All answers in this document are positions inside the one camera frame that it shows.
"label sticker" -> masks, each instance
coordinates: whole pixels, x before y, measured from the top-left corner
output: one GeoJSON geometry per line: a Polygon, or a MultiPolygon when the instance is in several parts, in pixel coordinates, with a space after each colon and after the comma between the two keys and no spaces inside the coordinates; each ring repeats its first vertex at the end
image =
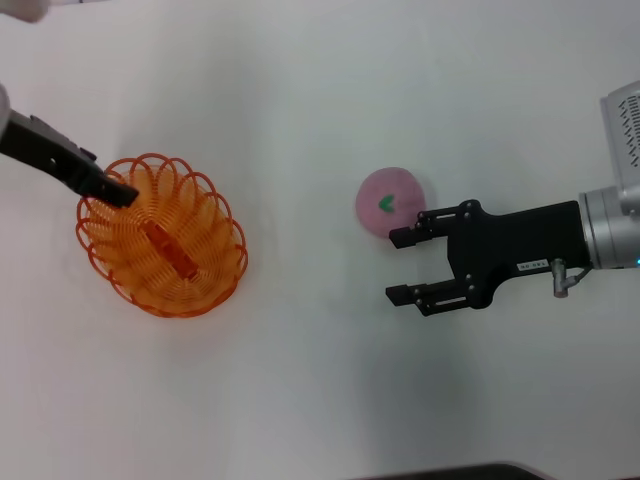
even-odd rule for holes
{"type": "Polygon", "coordinates": [[[547,260],[536,260],[535,262],[519,263],[518,270],[528,272],[529,270],[538,270],[539,268],[547,268],[549,262],[547,260]]]}

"pink ball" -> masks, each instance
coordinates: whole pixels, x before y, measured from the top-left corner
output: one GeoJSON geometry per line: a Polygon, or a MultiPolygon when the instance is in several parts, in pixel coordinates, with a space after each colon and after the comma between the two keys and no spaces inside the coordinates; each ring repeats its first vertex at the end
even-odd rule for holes
{"type": "Polygon", "coordinates": [[[389,238],[389,231],[414,225],[427,209],[418,180],[404,168],[389,167],[369,175],[356,197],[356,214],[374,235],[389,238]]]}

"robotic arm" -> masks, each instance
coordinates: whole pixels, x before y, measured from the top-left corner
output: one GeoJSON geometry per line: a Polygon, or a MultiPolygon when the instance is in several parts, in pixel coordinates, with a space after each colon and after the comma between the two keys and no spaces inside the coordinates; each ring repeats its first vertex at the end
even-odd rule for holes
{"type": "MultiPolygon", "coordinates": [[[[0,12],[35,22],[48,10],[49,0],[0,0],[0,12]]],[[[105,175],[96,156],[79,148],[37,117],[11,109],[0,84],[0,153],[42,170],[79,195],[95,197],[114,207],[127,207],[138,191],[105,175]]]]}
{"type": "Polygon", "coordinates": [[[420,212],[413,227],[393,230],[396,248],[448,238],[454,279],[387,288],[395,306],[415,305],[424,316],[461,308],[487,308],[505,281],[551,272],[553,291],[566,298],[593,268],[640,265],[640,82],[602,100],[616,174],[614,187],[562,203],[504,216],[486,213],[477,200],[420,212]],[[567,278],[567,269],[582,273],[567,278]]]}

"white background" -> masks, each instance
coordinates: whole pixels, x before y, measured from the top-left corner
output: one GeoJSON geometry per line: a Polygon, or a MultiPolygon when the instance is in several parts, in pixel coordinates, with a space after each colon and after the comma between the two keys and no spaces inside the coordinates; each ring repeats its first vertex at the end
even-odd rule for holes
{"type": "Polygon", "coordinates": [[[635,0],[113,0],[0,19],[13,107],[106,166],[209,175],[243,225],[237,293],[192,321],[123,302],[77,199],[0,165],[0,477],[340,479],[492,460],[640,474],[640,272],[514,280],[428,319],[450,272],[357,224],[374,170],[492,213],[613,183],[598,99],[640,79],[635,0]]]}

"orange wire basket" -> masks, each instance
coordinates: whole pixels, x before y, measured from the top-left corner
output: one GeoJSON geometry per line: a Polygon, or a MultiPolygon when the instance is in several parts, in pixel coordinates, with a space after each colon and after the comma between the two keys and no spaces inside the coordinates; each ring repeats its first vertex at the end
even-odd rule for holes
{"type": "Polygon", "coordinates": [[[195,317],[227,300],[248,254],[211,180],[157,153],[118,160],[105,172],[140,194],[129,208],[78,203],[76,235],[93,268],[126,301],[159,317],[195,317]]]}

